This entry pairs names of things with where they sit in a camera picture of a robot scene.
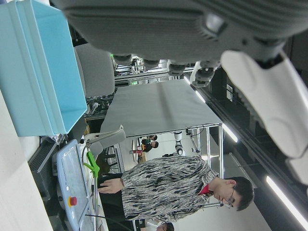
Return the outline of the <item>left robot hand white grey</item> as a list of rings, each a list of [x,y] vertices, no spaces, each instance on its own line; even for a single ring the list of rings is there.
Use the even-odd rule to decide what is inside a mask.
[[[56,0],[94,47],[174,65],[221,66],[308,182],[308,89],[283,51],[308,28],[305,0]]]

